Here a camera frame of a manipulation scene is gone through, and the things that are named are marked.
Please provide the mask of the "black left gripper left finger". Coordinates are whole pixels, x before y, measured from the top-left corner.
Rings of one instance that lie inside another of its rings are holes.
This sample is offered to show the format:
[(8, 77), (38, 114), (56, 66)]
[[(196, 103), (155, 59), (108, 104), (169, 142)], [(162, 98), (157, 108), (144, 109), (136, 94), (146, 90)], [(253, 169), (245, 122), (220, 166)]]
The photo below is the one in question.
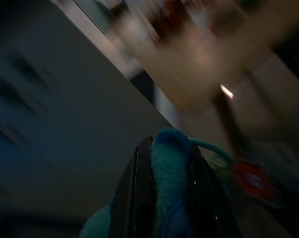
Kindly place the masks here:
[(108, 238), (151, 238), (154, 220), (154, 181), (151, 170), (153, 138), (147, 137), (121, 176), (111, 203)]

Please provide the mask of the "wooden table leg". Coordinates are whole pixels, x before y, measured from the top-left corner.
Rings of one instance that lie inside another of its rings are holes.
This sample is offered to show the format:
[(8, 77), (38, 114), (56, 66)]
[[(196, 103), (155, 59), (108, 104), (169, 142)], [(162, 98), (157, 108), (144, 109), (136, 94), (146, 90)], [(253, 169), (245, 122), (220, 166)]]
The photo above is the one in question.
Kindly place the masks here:
[(244, 155), (244, 137), (234, 118), (232, 108), (229, 105), (228, 96), (222, 91), (219, 91), (213, 98), (212, 102), (215, 106), (217, 115), (221, 121), (224, 133), (228, 139), (233, 154), (237, 157), (242, 157)]

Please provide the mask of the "blue fluffy pompom keychain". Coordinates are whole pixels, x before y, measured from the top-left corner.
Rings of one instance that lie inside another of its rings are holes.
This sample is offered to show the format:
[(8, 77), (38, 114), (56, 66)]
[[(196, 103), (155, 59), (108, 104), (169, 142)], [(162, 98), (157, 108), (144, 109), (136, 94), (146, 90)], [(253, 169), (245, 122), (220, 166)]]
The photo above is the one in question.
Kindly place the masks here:
[[(271, 206), (277, 204), (276, 190), (268, 173), (251, 161), (232, 159), (220, 148), (171, 128), (153, 138), (151, 146), (154, 181), (151, 238), (193, 238), (185, 194), (188, 157), (194, 145), (221, 182), (242, 238), (281, 238), (280, 226), (256, 204), (256, 200)], [(86, 221), (79, 238), (108, 238), (111, 203)]]

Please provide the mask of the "grey flat panel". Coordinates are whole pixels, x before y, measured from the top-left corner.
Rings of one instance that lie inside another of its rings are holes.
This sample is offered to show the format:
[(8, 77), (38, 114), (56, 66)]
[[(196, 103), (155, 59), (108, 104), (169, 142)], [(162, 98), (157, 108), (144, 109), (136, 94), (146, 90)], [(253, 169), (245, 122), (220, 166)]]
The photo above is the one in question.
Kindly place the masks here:
[(78, 238), (169, 126), (50, 0), (0, 0), (0, 238)]

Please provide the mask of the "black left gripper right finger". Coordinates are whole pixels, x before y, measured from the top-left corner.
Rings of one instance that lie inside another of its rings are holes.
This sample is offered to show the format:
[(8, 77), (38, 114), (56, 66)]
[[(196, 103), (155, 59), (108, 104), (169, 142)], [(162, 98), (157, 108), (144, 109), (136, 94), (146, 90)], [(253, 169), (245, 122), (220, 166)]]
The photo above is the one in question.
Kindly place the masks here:
[(196, 145), (188, 157), (185, 206), (193, 238), (242, 238), (228, 196)]

